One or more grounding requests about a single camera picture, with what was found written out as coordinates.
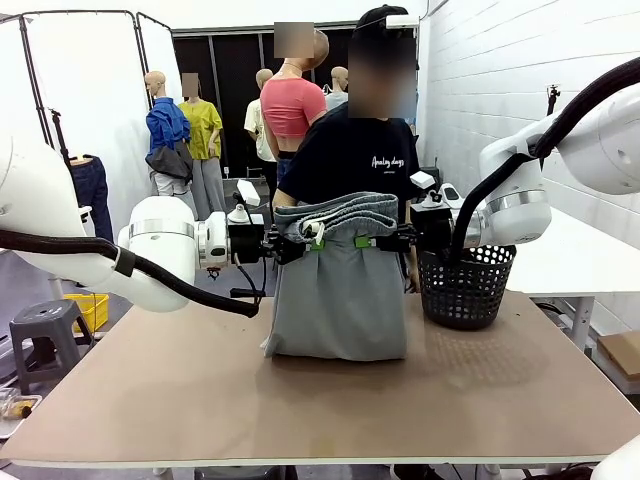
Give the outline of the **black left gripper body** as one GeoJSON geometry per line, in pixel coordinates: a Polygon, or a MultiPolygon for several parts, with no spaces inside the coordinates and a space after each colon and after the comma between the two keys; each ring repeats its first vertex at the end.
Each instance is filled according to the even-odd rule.
{"type": "Polygon", "coordinates": [[[229,257],[232,263],[255,264],[262,258],[265,223],[262,214],[251,214],[243,222],[227,220],[229,257]]]}

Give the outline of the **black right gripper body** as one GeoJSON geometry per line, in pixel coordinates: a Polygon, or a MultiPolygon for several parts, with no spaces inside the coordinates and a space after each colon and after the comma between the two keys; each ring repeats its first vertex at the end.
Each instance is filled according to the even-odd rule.
{"type": "Polygon", "coordinates": [[[454,223],[447,207],[427,208],[413,204],[410,220],[417,232],[416,247],[423,251],[442,251],[451,245],[454,223]]]}

